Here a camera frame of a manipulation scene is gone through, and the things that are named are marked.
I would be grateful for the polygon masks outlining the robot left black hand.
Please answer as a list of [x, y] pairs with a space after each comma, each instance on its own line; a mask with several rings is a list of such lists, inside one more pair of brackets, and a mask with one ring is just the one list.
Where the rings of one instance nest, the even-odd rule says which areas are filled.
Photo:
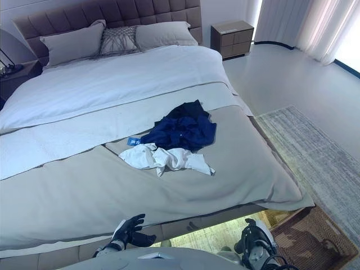
[[145, 216], [145, 214], [139, 214], [131, 219], [121, 221], [112, 236], [111, 243], [120, 246], [122, 249], [125, 249], [127, 244], [141, 248], [147, 248], [154, 244], [155, 235], [140, 233]]

